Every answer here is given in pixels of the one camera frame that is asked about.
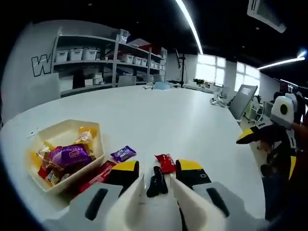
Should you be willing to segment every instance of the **yellow snack package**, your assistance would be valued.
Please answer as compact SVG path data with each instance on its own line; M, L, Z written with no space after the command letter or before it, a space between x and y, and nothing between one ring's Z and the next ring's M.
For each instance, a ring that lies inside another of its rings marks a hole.
M55 147L49 143L48 141L44 141L43 146L38 150L38 152L31 151L31 160L32 163L37 167L40 168L49 155L50 151L52 151Z
M93 153L93 139L97 136L97 128L80 127L78 130L78 138L73 144L84 144L88 155Z

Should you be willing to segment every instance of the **cable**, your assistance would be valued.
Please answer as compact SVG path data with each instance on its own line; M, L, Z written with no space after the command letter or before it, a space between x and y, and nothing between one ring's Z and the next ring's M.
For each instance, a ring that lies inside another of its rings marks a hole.
M153 90L153 87L154 87L154 85L153 85L153 86L151 86L151 87L148 87L148 88L146 88L146 87L142 87L142 89L145 89L145 90L147 90L147 89L151 89L151 90Z

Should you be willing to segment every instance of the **window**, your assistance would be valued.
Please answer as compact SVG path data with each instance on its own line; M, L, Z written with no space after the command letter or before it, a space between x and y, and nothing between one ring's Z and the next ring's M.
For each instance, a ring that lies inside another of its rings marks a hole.
M259 95L260 72L256 68L253 68L251 66L237 63L234 90L237 92L242 84L258 86L255 95Z
M225 58L199 54L195 78L222 86L225 80L225 67Z

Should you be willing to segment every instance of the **air conditioner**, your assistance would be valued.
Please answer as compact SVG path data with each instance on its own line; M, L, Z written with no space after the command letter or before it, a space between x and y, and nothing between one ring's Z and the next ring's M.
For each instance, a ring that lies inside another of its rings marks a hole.
M287 27L265 2L266 0L249 0L247 15L283 33Z

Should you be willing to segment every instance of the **tray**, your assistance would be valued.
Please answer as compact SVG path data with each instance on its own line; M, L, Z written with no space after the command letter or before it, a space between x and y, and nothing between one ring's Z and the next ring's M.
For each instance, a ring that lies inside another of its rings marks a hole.
M61 181L60 183L50 186L44 179L38 175L39 169L32 163L31 151L37 152L44 141L50 142L53 146L68 146L71 145L78 137L78 129L80 127L94 127L97 128L97 136L93 139L93 154L96 160L83 167L70 177ZM79 120L65 120L61 123L48 127L37 133L31 146L26 150L25 165L30 176L38 184L38 186L46 193L58 194L68 187L72 182L82 177L89 171L99 167L103 164L104 152L101 140L100 126L98 123L79 121Z

